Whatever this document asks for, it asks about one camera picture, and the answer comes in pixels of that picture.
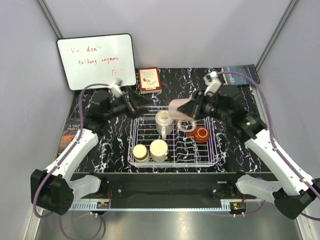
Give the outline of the floral iridescent white mug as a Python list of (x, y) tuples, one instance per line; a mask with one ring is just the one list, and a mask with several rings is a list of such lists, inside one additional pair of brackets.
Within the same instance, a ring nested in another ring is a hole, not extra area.
[(161, 139), (165, 141), (167, 136), (173, 131), (174, 120), (167, 110), (161, 110), (155, 115), (155, 125)]

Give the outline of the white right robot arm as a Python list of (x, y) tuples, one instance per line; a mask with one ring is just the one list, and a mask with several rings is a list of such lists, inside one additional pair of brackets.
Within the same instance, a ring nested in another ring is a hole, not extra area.
[(275, 207), (287, 218), (296, 219), (320, 196), (320, 180), (302, 170), (275, 142), (271, 131), (258, 114), (247, 111), (237, 88), (216, 93), (196, 92), (193, 98), (175, 99), (169, 104), (171, 117), (194, 122), (211, 117), (225, 122), (226, 130), (251, 149), (269, 168), (277, 182), (254, 178), (244, 172), (227, 185), (228, 195), (251, 195)]

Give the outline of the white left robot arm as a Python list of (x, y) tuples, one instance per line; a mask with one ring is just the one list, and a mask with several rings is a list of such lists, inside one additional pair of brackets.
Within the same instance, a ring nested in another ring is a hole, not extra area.
[(130, 87), (122, 91), (118, 86), (93, 93), (87, 113), (79, 106), (80, 128), (59, 157), (44, 170), (36, 169), (30, 176), (31, 203), (34, 214), (40, 207), (51, 213), (64, 215), (73, 202), (93, 194), (103, 198), (109, 194), (108, 180), (91, 172), (82, 178), (72, 176), (85, 156), (106, 134), (109, 121), (120, 115), (136, 118), (147, 111), (151, 101), (134, 92)]

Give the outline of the pink iridescent mug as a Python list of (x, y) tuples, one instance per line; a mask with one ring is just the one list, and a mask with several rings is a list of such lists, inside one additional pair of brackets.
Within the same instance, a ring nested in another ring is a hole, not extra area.
[[(169, 103), (167, 110), (170, 118), (176, 121), (178, 130), (190, 133), (196, 129), (196, 120), (191, 117), (193, 113), (193, 106), (194, 104), (190, 98), (174, 99)], [(191, 128), (185, 128), (183, 126), (183, 122), (189, 122), (191, 124)]]

